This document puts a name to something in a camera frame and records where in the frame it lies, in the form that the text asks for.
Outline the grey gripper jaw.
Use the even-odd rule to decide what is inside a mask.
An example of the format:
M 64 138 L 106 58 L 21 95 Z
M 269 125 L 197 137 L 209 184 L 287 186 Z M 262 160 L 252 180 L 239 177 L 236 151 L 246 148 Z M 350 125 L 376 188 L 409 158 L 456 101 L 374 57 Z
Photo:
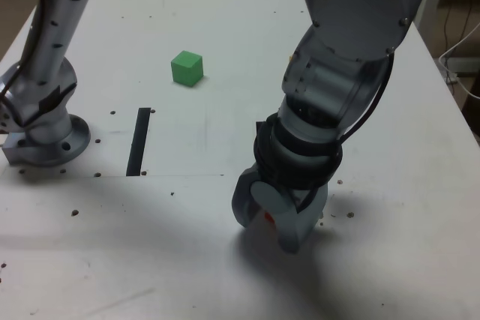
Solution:
M 293 190 L 256 181 L 250 192 L 261 209 L 273 218 L 282 250 L 297 253 L 323 217 L 328 185 L 312 190 Z
M 260 211 L 260 206 L 251 194 L 251 185 L 261 179 L 256 165 L 252 165 L 241 173 L 232 196 L 232 211 L 236 221 L 243 227 L 248 227 Z

